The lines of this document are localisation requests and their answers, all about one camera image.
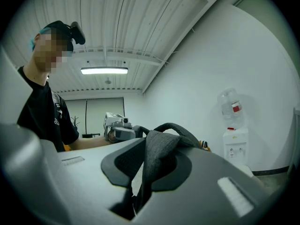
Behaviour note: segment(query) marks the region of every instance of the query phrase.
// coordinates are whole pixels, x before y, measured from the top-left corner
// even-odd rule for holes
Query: teal hair
[[[49,29],[51,29],[51,28],[43,28],[40,32],[39,32],[39,34],[44,34],[46,31],[48,31]],[[32,48],[32,50],[34,49],[34,43],[33,43],[33,38],[31,38],[30,39],[30,46],[31,46],[31,48]]]

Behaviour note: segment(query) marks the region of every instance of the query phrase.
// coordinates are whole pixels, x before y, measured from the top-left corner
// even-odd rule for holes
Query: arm
[[[113,144],[113,142],[115,141],[114,134],[109,132],[108,139],[112,142],[106,141],[104,136],[98,136],[93,138],[77,138],[77,140],[75,140],[69,146],[72,150],[80,150],[110,145]]]

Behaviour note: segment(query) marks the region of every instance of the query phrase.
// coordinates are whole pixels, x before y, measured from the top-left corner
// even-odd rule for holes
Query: person
[[[72,150],[95,148],[114,143],[112,133],[109,141],[103,136],[79,138],[65,101],[59,97],[60,112],[53,100],[48,74],[61,66],[64,58],[73,52],[70,28],[61,21],[53,22],[32,39],[32,56],[27,65],[18,72],[33,89],[18,119],[18,124],[32,130],[40,139],[55,145],[58,152],[65,151],[64,144]]]

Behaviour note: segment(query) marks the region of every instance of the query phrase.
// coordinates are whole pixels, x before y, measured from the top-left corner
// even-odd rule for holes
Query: fluorescent light
[[[82,74],[127,74],[127,67],[83,67]]]

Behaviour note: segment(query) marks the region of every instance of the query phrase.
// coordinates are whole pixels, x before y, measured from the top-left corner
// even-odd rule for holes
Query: gray strap
[[[60,118],[62,118],[62,110],[60,109],[60,97],[55,92],[51,91],[51,93],[54,105],[56,106],[56,109],[60,114]]]
[[[168,122],[168,123],[164,123],[163,125],[160,125],[154,130],[158,132],[164,132],[168,129],[173,129],[175,132],[177,132],[180,135],[179,145],[199,148],[199,142],[197,138],[195,138],[193,134],[191,134],[184,127],[179,126],[178,124]]]
[[[180,138],[178,135],[150,131],[146,137],[142,185],[137,196],[139,211],[151,196],[151,184],[176,167],[173,153]]]

